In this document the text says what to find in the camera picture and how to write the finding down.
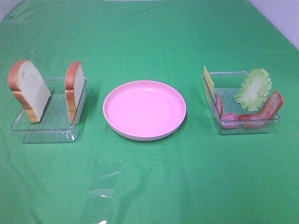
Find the green lettuce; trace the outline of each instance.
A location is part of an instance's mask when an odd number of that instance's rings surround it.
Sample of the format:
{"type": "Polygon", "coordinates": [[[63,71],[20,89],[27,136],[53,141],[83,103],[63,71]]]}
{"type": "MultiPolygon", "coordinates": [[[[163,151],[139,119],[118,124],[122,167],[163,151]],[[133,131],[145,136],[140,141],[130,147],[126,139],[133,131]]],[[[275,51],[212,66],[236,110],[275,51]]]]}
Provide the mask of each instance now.
{"type": "Polygon", "coordinates": [[[271,88],[269,73],[265,69],[253,69],[234,98],[247,111],[257,111],[266,101],[271,88]]]}

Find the transparent tray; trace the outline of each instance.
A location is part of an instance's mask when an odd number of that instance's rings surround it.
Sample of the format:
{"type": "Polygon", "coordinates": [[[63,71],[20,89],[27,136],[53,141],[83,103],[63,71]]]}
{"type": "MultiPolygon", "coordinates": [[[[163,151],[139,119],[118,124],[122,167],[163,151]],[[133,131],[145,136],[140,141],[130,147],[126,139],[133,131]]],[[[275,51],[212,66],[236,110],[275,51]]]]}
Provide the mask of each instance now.
{"type": "Polygon", "coordinates": [[[31,123],[24,107],[11,126],[11,131],[22,139],[23,143],[73,142],[79,133],[79,119],[86,98],[87,78],[81,93],[74,121],[70,123],[65,99],[65,78],[45,78],[51,96],[45,107],[42,119],[31,123]]]}
{"type": "Polygon", "coordinates": [[[223,113],[232,112],[238,115],[250,114],[243,109],[240,104],[234,100],[234,95],[239,91],[242,82],[247,77],[248,72],[209,72],[214,82],[214,94],[211,94],[207,81],[203,77],[206,100],[209,104],[210,112],[213,117],[215,126],[220,134],[249,134],[249,133],[268,133],[274,128],[274,124],[279,121],[279,115],[276,113],[272,119],[266,120],[222,120],[215,105],[215,94],[218,93],[223,101],[223,113]],[[265,124],[261,128],[246,128],[246,124],[265,124]],[[235,128],[224,128],[227,126],[237,126],[235,128]]]}

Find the green cloth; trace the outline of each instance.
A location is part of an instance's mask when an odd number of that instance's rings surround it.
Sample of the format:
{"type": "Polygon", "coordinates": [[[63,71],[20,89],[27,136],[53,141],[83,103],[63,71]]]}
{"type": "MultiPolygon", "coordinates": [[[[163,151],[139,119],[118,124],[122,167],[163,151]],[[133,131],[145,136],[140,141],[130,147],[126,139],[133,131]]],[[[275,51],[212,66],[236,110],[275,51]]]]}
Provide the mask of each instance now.
{"type": "Polygon", "coordinates": [[[299,223],[298,83],[298,50],[245,0],[24,1],[0,23],[0,223],[299,223]],[[21,105],[7,75],[20,59],[43,77],[82,61],[89,82],[75,142],[22,144],[10,132],[21,105]],[[265,68],[285,98],[276,129],[218,134],[204,66],[265,68]],[[182,94],[187,116],[175,133],[137,142],[108,126],[105,97],[135,80],[182,94]]]}

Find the pink plate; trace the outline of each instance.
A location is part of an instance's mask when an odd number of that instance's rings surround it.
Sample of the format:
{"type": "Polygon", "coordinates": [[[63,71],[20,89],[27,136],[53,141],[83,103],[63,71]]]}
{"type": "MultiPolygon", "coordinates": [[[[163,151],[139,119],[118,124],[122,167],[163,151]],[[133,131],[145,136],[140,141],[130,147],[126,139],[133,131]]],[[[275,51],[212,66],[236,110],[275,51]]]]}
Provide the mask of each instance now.
{"type": "Polygon", "coordinates": [[[103,113],[118,134],[153,141],[178,129],[186,115],[186,103],[178,91],[164,83],[135,81],[111,91],[103,113]]]}

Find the bread slice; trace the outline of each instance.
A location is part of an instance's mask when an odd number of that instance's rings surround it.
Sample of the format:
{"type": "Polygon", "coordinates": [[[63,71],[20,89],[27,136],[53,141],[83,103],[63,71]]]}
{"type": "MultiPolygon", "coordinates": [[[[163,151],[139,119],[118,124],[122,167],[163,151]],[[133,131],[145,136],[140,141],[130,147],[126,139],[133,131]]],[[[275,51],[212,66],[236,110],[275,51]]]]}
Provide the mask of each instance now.
{"type": "Polygon", "coordinates": [[[69,119],[72,123],[84,87],[84,72],[81,62],[72,62],[65,77],[65,98],[69,119]]]}
{"type": "Polygon", "coordinates": [[[7,82],[30,121],[39,122],[51,93],[34,64],[29,60],[17,61],[9,71],[7,82]]]}

